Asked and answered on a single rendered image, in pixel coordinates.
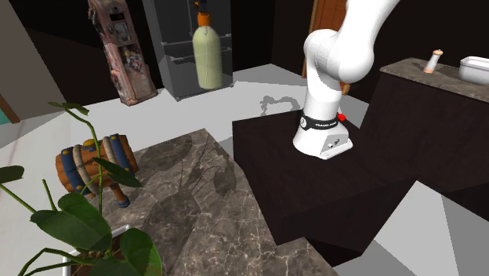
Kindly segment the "grey refrigerator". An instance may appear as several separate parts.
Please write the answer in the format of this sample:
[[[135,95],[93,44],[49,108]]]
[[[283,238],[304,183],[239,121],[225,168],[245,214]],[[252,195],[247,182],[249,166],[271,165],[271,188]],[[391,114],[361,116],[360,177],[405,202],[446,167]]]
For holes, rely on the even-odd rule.
[[[196,0],[142,0],[164,87],[181,100],[234,84],[230,0],[207,0],[211,27],[220,39],[223,85],[203,89],[197,80],[192,37],[197,30]]]

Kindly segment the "pale green bottle orange neck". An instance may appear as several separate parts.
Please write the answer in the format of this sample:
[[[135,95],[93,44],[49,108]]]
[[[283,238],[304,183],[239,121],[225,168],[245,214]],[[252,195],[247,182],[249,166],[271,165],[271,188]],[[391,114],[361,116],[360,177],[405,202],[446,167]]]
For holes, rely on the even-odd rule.
[[[196,0],[197,30],[192,37],[198,84],[203,89],[223,85],[220,39],[211,27],[207,0]]]

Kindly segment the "brown wooden door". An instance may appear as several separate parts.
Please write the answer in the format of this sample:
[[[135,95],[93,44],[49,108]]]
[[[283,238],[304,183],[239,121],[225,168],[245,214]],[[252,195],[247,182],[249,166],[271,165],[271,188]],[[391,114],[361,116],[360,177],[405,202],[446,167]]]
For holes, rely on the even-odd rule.
[[[346,0],[314,0],[309,33],[319,29],[338,31],[346,15]]]

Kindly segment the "dark wood counter cabinet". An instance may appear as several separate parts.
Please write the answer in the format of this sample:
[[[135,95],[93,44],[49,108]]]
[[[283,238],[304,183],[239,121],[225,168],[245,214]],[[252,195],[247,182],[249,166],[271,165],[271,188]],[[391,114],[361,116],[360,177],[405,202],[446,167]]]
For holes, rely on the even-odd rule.
[[[380,69],[361,124],[419,181],[489,221],[489,83],[460,79],[458,68],[407,58]]]

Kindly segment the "worn pink tall cabinet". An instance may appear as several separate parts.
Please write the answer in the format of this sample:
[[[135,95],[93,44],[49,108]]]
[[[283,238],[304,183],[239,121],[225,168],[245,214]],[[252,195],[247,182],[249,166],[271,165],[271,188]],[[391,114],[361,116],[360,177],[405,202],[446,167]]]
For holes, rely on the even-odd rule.
[[[157,95],[125,0],[87,0],[120,101],[132,106]]]

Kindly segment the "wooden barrel with blue bands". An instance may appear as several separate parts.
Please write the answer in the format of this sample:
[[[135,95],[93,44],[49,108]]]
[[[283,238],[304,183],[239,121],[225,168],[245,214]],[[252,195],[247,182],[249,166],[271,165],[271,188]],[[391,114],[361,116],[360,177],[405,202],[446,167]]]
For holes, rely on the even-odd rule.
[[[99,141],[99,147],[96,147],[94,139],[88,139],[82,145],[63,149],[56,156],[56,171],[68,192],[90,198],[99,194],[99,164],[93,160],[98,153],[103,160],[121,166],[132,175],[139,171],[126,135],[115,133],[105,136]]]

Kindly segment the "white sink basin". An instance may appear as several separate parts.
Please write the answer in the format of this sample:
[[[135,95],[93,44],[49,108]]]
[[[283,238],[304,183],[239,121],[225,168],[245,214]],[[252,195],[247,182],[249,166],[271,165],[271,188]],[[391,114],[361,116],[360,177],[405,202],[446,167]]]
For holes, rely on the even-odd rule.
[[[489,59],[467,56],[460,60],[459,77],[466,82],[489,85]]]

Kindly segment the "green leafy potted plant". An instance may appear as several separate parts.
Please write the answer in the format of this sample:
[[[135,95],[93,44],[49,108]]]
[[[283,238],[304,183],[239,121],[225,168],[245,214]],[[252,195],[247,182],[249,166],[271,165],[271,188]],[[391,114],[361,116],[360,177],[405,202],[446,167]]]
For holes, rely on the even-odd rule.
[[[121,234],[122,260],[112,253],[112,230],[103,218],[101,207],[95,208],[82,192],[68,193],[53,203],[49,187],[43,185],[50,210],[35,210],[4,186],[23,178],[24,167],[0,167],[0,189],[32,212],[30,221],[51,237],[74,247],[78,256],[59,249],[43,248],[22,267],[17,276],[32,276],[59,267],[90,267],[89,276],[162,276],[162,263],[151,237],[134,227]]]

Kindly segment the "dark brown robot stand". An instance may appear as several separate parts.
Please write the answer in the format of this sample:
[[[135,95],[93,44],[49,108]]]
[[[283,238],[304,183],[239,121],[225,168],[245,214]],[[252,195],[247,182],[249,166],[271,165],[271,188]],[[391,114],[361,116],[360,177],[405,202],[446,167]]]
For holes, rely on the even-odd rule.
[[[310,238],[353,251],[368,247],[416,181],[349,121],[353,147],[328,160],[298,151],[299,112],[232,124],[244,171],[277,244]]]

